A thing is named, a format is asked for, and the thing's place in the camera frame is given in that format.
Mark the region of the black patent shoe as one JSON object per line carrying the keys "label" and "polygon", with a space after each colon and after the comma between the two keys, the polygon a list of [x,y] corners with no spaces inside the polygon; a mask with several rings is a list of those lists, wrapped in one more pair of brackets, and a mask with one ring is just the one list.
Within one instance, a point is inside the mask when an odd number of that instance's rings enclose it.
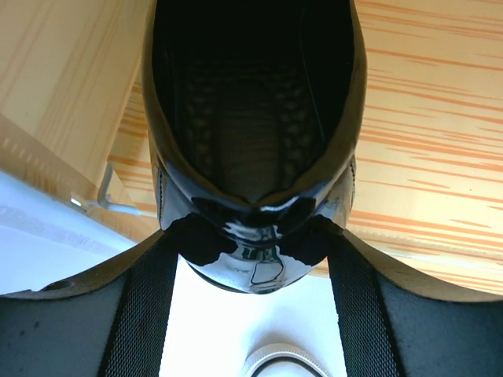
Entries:
{"label": "black patent shoe", "polygon": [[154,1],[142,88],[160,227],[208,283],[269,294],[354,201],[367,61],[352,1]]}

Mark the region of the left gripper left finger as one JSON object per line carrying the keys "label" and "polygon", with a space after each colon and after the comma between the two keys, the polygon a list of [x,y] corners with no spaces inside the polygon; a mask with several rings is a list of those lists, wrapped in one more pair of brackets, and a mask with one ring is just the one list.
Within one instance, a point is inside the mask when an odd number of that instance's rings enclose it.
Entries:
{"label": "left gripper left finger", "polygon": [[157,376],[178,254],[158,231],[40,291],[1,297],[3,376]]}

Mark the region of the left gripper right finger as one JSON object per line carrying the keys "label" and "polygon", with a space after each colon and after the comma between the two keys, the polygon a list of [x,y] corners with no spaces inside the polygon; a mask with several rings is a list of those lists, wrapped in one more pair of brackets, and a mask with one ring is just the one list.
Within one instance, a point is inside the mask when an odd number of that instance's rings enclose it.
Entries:
{"label": "left gripper right finger", "polygon": [[422,273],[317,217],[349,376],[500,376],[502,297]]}

